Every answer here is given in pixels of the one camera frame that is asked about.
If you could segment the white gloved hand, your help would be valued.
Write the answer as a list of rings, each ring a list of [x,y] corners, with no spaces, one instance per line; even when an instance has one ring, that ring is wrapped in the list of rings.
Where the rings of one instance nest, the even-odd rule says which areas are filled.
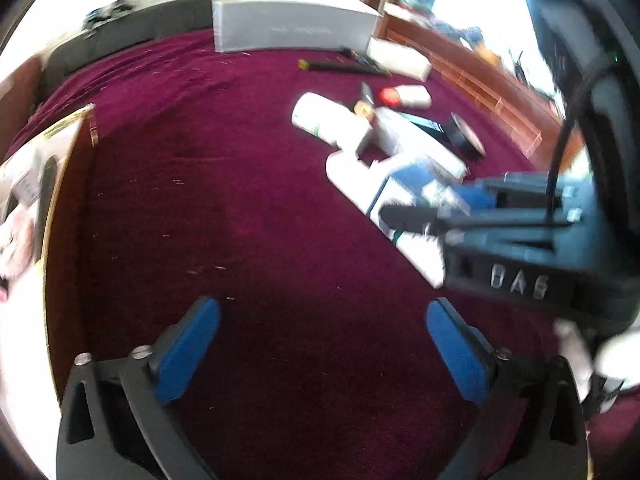
[[[560,355],[567,359],[576,384],[578,399],[591,392],[594,375],[620,382],[623,390],[639,385],[639,319],[623,333],[608,338],[594,356],[573,321],[556,318],[553,331],[558,338]]]

